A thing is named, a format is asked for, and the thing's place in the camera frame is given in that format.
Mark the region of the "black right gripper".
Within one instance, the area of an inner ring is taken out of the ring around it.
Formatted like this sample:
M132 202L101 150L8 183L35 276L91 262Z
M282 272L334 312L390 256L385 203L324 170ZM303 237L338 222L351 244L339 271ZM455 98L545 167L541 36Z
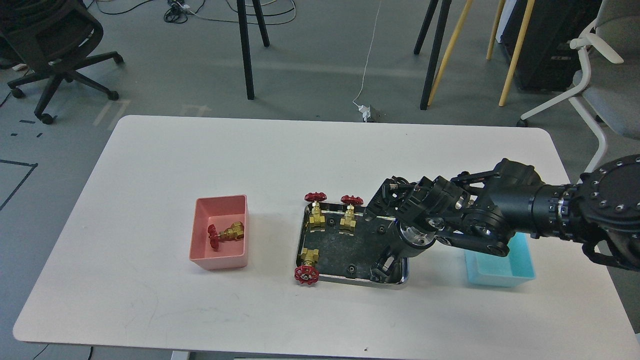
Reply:
M402 279L402 258L420 255L434 244L435 233L451 224L471 202L471 194L443 177L422 177L408 182L402 177L387 178L366 205L363 219L393 217L386 244L370 268L375 283L398 283Z

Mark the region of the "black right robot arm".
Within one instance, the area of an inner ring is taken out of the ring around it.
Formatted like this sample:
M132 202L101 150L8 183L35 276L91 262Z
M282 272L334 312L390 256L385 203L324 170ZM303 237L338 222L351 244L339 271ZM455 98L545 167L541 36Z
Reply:
M582 245L594 264L639 270L639 155L607 162L578 184L553 186L534 166L503 158L493 170L434 180L384 180L362 217L396 220L398 240L390 256L420 255L435 241L493 256L508 255L520 232Z

